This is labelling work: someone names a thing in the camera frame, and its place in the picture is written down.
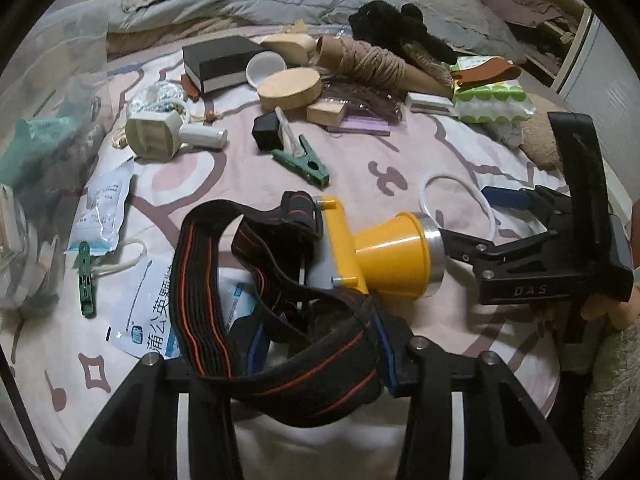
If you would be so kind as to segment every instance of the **wall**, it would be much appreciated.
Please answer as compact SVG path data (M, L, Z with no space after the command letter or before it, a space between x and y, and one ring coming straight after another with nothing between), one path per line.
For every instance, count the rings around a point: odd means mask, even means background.
M589 114L604 159L640 200L640 80L606 27L597 22L561 94L576 112Z

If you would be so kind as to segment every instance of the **green patterned package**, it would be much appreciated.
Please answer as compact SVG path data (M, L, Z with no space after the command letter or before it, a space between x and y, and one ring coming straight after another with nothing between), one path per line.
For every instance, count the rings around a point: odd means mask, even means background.
M466 70L497 56L461 56L450 70ZM500 81L461 90L454 82L453 113L463 123L511 123L528 121L536 107L517 80Z

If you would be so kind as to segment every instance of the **black book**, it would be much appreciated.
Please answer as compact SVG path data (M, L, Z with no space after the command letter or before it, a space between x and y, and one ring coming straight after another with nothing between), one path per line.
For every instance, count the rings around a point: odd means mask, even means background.
M244 70L249 60L264 50L242 36L184 46L184 71L200 92L206 94L246 82Z

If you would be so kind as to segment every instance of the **blue logo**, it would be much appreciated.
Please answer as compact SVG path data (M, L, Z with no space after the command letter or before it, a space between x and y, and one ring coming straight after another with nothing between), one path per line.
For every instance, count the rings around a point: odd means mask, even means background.
M137 345L142 345L142 327L141 326L136 325L131 328L131 340Z

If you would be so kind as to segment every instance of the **pink bedsheet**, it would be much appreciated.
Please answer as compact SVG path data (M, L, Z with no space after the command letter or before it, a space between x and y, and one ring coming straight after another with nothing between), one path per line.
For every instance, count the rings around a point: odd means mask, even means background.
M118 110L115 128L124 124L127 99L159 79L179 80L181 52L132 66L111 78ZM212 105L209 99L207 108ZM192 112L204 111L202 101ZM386 221L402 210L418 210L418 184L427 171L449 171L479 187L532 187L566 191L559 173L538 170L517 150L512 152L451 118L412 114L386 138L332 135L320 127L293 121L331 173L327 194L340 197L354 232ZM121 240L146 241L151 255L170 258L180 223L196 204L226 198L255 208L272 208L284 190L318 191L258 153L250 132L259 105L219 120L229 144L222 152L182 152L167 164L136 163ZM100 150L94 177L131 156L108 139ZM428 190L436 216L447 229L485 237L488 221L462 186L437 181ZM541 230L532 219L496 212L497 243ZM231 234L221 244L222 264L236 265L229 250ZM66 275L55 311L0 333L15 379L36 433L55 474L64 469L78 442L136 360L105 341L108 313L120 295L124 274L97 280L97 317L79 311L78 279L66 261ZM528 306L476 304L470 267L450 262L442 288L415 303L386 302L405 316L415 333L450 352L475 356L492 349L508 363L543 413L551 408L559 381L558 358L545 322ZM34 460L10 405L0 396L0 417L25 459ZM298 430L249 416L238 422L238 442L247 479L395 477L408 403L383 396L344 420L313 430Z

